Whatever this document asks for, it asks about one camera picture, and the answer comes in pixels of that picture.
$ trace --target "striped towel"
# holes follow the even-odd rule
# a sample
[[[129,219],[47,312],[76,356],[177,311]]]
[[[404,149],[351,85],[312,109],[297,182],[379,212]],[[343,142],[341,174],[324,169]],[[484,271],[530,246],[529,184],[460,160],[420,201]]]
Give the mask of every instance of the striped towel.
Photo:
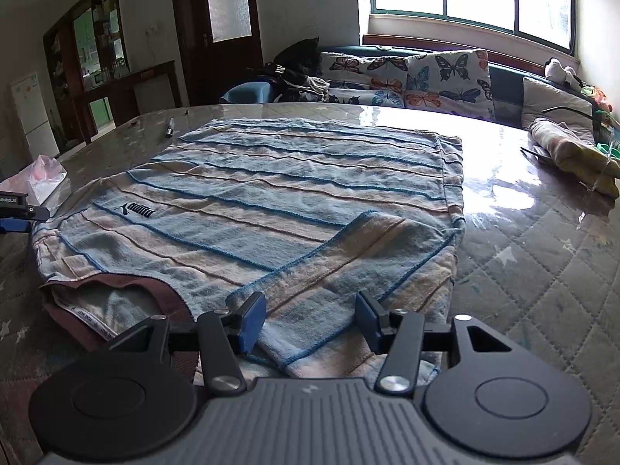
[[[36,227],[33,246],[55,296],[50,312],[79,338],[84,329],[114,337],[160,310],[196,319],[261,290],[268,318],[245,366],[372,380],[383,358],[353,325],[355,295],[446,320],[462,181],[457,138],[212,121],[74,192]],[[424,356],[419,381],[437,363]]]

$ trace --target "stuffed toy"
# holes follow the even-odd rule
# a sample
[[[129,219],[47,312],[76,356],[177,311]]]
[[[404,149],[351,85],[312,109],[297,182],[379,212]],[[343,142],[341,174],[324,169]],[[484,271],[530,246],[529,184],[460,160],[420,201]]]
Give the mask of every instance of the stuffed toy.
[[[571,66],[562,67],[562,63],[555,57],[547,61],[544,68],[544,74],[547,80],[551,80],[562,87],[569,87],[573,91],[581,92],[584,83],[577,76],[577,73]]]

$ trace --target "towel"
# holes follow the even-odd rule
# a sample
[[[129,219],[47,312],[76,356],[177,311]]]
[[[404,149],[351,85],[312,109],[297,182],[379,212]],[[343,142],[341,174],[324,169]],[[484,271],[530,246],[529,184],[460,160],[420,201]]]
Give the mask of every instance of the towel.
[[[529,130],[532,138],[551,154],[558,168],[575,175],[588,186],[596,184],[601,194],[618,199],[616,178],[620,178],[620,166],[616,159],[608,162],[606,155],[580,139],[566,125],[538,118]]]
[[[109,339],[161,310],[195,320],[267,297],[252,377],[370,382],[355,295],[445,322],[464,233],[461,141],[304,119],[212,121],[76,191],[33,233],[52,316]],[[420,382],[436,373],[427,353]]]

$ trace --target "glossy table surface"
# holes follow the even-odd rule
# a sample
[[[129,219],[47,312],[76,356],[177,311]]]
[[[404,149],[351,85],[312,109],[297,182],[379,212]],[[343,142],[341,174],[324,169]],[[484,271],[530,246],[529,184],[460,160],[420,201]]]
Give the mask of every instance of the glossy table surface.
[[[171,116],[175,137],[166,139]],[[352,105],[167,110],[140,116],[63,162],[70,181],[57,189],[49,205],[89,180],[144,163],[209,120],[265,117],[338,119],[463,139],[467,228],[458,249],[451,312],[475,315],[577,377],[593,402],[579,458],[587,465],[616,462],[620,214],[610,200],[524,155],[520,147],[531,145],[526,131],[452,115]],[[41,311],[27,239],[6,236],[0,240],[0,255],[0,438],[15,463],[32,463],[38,449],[24,412],[29,393],[81,351]]]

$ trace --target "plastic bag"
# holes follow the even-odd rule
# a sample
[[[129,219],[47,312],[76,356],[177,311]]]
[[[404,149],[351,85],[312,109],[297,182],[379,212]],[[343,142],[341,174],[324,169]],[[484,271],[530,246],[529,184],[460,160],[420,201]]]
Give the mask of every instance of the plastic bag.
[[[67,171],[56,159],[39,155],[35,162],[17,175],[0,183],[0,190],[27,194],[29,205],[41,206],[67,176]]]

